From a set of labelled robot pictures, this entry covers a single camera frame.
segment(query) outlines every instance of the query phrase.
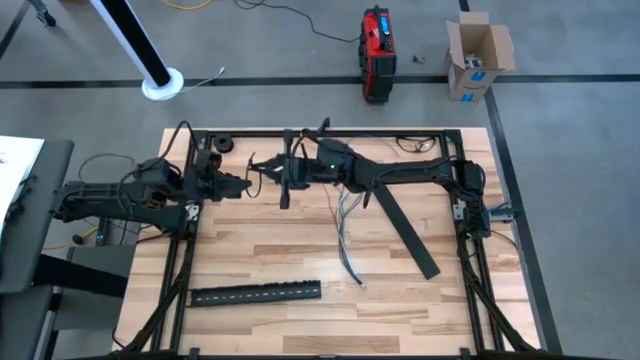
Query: red power station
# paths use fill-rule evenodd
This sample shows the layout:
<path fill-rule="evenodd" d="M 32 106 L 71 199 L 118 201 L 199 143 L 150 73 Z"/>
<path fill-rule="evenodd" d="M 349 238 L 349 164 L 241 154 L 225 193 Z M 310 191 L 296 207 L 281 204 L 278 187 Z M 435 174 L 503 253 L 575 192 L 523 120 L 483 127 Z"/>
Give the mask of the red power station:
<path fill-rule="evenodd" d="M 365 100 L 368 103 L 389 101 L 396 73 L 396 48 L 391 33 L 389 9 L 381 9 L 376 5 L 364 12 L 358 57 Z"/>

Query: concrete floor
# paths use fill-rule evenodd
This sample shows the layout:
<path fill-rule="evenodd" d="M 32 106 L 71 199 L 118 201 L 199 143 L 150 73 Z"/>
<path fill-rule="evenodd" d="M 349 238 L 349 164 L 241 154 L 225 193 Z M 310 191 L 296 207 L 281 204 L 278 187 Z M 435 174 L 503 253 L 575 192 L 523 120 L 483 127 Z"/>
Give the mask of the concrete floor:
<path fill-rule="evenodd" d="M 516 74 L 633 73 L 640 50 L 640 4 L 633 0 L 469 0 L 511 29 Z M 355 45 L 312 35 L 305 19 L 216 0 L 194 12 L 158 0 L 133 0 L 167 63 L 186 77 L 206 78 L 226 65 L 229 77 L 357 74 Z M 316 27 L 357 35 L 364 0 L 294 1 Z M 401 74 L 443 74 L 445 20 L 456 0 L 379 1 L 391 9 Z M 29 10 L 4 57 L 3 81 L 116 80 L 140 75 L 91 6 L 49 0 L 59 23 L 43 29 Z M 0 9 L 0 34 L 20 4 Z M 411 62 L 425 56 L 425 64 Z M 359 86 L 206 87 L 165 103 L 136 88 L 0 90 L 0 133 L 76 143 L 68 179 L 100 152 L 153 156 L 162 129 L 180 120 L 195 127 L 485 126 L 484 102 L 450 102 L 446 85 L 396 85 L 391 101 L 369 106 Z M 640 326 L 640 242 L 633 215 L 640 133 L 639 83 L 497 84 L 494 93 L 556 320 L 567 354 L 635 358 Z M 87 178 L 116 179 L 127 164 L 105 160 Z M 54 223 L 47 244 L 66 242 L 87 224 Z M 110 329 L 61 335 L 55 358 L 103 354 Z"/>

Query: black and white pole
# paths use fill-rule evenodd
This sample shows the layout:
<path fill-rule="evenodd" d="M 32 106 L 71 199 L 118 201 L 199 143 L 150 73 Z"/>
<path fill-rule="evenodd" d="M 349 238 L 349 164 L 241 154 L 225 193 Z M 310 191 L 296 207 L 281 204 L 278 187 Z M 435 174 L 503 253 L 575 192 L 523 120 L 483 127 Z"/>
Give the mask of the black and white pole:
<path fill-rule="evenodd" d="M 144 76 L 142 93 L 151 100 L 174 97 L 184 85 L 182 74 L 164 66 L 127 0 L 91 0 L 131 61 Z"/>

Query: cardboard box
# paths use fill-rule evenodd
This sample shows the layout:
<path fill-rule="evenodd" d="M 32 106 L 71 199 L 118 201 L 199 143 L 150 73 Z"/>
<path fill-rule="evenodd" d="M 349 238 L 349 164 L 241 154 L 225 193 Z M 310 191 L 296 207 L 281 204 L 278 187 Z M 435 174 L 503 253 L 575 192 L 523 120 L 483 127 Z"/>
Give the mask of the cardboard box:
<path fill-rule="evenodd" d="M 509 28 L 490 25 L 489 14 L 461 12 L 460 23 L 447 21 L 447 32 L 449 52 L 445 62 L 451 100 L 478 101 L 498 74 L 515 69 Z M 471 68 L 465 65 L 469 54 L 482 59 L 482 64 Z"/>

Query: wood grain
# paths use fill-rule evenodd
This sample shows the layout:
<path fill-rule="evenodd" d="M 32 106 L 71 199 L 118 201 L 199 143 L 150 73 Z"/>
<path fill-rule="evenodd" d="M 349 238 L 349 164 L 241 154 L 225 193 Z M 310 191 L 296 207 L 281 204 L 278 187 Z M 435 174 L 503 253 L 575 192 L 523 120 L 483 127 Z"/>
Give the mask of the wood grain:
<path fill-rule="evenodd" d="M 173 130 L 165 131 L 161 150 Z M 461 129 L 466 155 L 487 174 L 488 206 L 503 201 L 495 160 L 485 129 Z M 379 162 L 425 160 L 440 155 L 402 152 L 371 138 L 350 145 Z M 184 165 L 187 133 L 182 131 L 168 159 Z M 236 139 L 224 155 L 222 170 L 243 175 L 249 156 L 266 160 L 282 150 L 282 140 Z M 315 145 L 305 142 L 315 154 Z M 250 175 L 257 184 L 258 177 Z M 467 303 L 456 256 L 447 193 L 432 184 L 390 187 L 407 218 L 442 270 L 424 279 L 398 234 L 375 200 L 354 210 L 346 223 L 352 266 L 365 282 L 361 289 L 337 256 L 337 238 L 325 190 L 312 185 L 291 192 L 291 209 L 278 208 L 279 187 L 264 181 L 257 199 L 206 203 L 201 214 L 190 287 L 322 280 L 322 299 L 275 304 L 186 309 L 180 352 L 200 347 L 203 354 L 457 354 L 473 348 Z M 338 191 L 327 186 L 332 206 Z M 250 191 L 255 193 L 257 186 Z M 495 230 L 512 236 L 510 227 Z M 145 231 L 141 236 L 153 235 Z M 498 305 L 526 340 L 538 345 L 527 292 L 513 244 L 500 237 L 486 239 L 486 252 Z M 136 249 L 116 336 L 129 341 L 157 304 L 168 240 L 140 244 Z M 181 264 L 184 247 L 180 247 Z M 480 306 L 482 329 L 491 345 L 488 317 Z M 173 321 L 169 312 L 163 347 Z"/>

